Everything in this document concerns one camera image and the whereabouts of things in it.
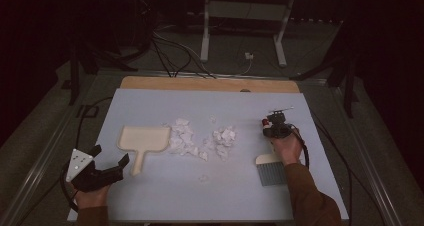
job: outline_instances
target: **metal rod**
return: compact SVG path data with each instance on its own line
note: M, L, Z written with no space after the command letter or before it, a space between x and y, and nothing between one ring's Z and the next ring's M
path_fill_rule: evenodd
M287 24L289 22L290 13L291 13L291 9L293 7L293 3L294 3L294 0L289 0L287 2L286 10L284 12L284 16L283 16L283 19L281 21L281 28L280 28L278 36L276 37L276 40L275 40L276 42L281 42L281 40L283 39L284 31L286 30Z
M336 102L337 107L339 108L339 111L343 112L344 107L341 104L342 92L340 91L340 88L336 88L332 90L331 92L332 92L334 101ZM367 175L371 188L374 191L374 196L376 197L377 203L380 206L380 210L383 214L386 225L388 226L402 225L399 215L396 212L396 209L394 208L394 205L392 201L390 200L390 197L387 193L386 187L384 186L383 181L378 175L377 169L375 168L374 163L372 162L372 159L368 153L367 147L365 143L361 140L361 137L359 137L358 130L356 129L355 125L352 123L352 119L349 119L345 113L341 113L341 115L347 128L349 129L349 131L351 132L353 136L357 152L359 153L359 156L360 156L359 157L360 161L364 168L365 174Z
M4 212L3 216L0 219L0 225L9 226L16 225L17 221L23 215L23 210L26 209L32 195L34 194L40 180L43 178L43 175L47 169L48 164L50 163L55 150L57 149L59 142L62 138L62 135L68 126L68 122L74 115L78 106L82 103L84 96L87 94L88 89L91 87L94 76L86 76L84 80L84 85L82 87L80 96L76 99L73 106L68 106L63 117L61 118L56 130L51 135L46 147L41 152L37 161L33 164L32 168L28 172L23 184L19 188L18 192L14 196L12 202L9 204L8 208Z

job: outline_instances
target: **white debris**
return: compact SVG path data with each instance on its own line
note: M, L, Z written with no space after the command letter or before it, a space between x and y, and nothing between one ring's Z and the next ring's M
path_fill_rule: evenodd
M202 176L199 178L199 181L201 183L206 183L207 181L209 181L209 177L207 175L202 174Z
M187 119L178 118L175 122L176 125L184 125L187 126L190 123Z
M203 146L209 150L215 150L215 144L211 137L203 139Z
M192 141L194 133L189 124L190 121L186 119L179 118L176 120L175 125L171 127L172 133L169 139L169 152L180 155L191 154L207 161L207 153L199 153L199 148Z
M208 153L206 152L199 152L199 158L205 160L206 162L208 161Z
M213 143L215 144L216 153L221 157L222 161L227 161L228 155L230 152L230 147L233 146L236 139L236 132L234 131L233 126L228 126L227 128L220 128L213 131L212 133Z
M216 117L213 115L209 116L209 121L213 124L216 123Z

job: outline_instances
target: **white tabletop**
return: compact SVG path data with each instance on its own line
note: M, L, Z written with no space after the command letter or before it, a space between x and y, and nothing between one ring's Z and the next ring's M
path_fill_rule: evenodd
M303 94L240 93L117 89L98 138L103 152L97 169L116 166L126 153L117 147L123 126L173 125L177 118L190 121L193 142L202 148L213 130L229 125L237 133L228 160L207 151L198 157L147 154L143 171L130 175L134 154L124 169L124 180L109 195L109 218L133 222L247 222L291 220L287 186L262 187L255 158L270 153L262 135L261 120L270 110L288 108L288 123L296 125L310 155L310 171L318 189L332 197L342 219L346 208ZM68 220L75 220L71 210Z

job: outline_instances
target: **dark background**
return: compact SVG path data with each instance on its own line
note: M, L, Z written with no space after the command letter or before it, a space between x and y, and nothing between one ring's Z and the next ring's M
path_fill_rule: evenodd
M108 8L102 0L0 0L0 145L56 83L55 69L69 60L68 42L72 35L82 32L101 48L128 43L129 36L122 32L136 23L129 20L133 0L121 1L122 7ZM181 26L187 23L187 11L203 10L203 0L146 1L154 11ZM368 94L422 189L424 177L419 170L424 154L424 103L420 91L424 76L423 2L296 0L291 15L295 22L344 21L325 61L346 51L359 55L357 76L364 80Z

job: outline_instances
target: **metal stand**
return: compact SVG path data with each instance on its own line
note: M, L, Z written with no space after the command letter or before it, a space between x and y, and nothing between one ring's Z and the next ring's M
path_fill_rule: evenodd
M202 50L200 52L200 60L203 63L206 63L208 61L210 17L272 20L281 21L280 31L278 32L278 34L274 35L273 40L275 44L275 51L277 53L278 65L280 65L281 67L286 67L287 61L284 55L284 50L281 41L283 39L284 31L289 21L293 3L294 0L289 0L287 5L253 4L205 0L205 18L203 26L203 41Z

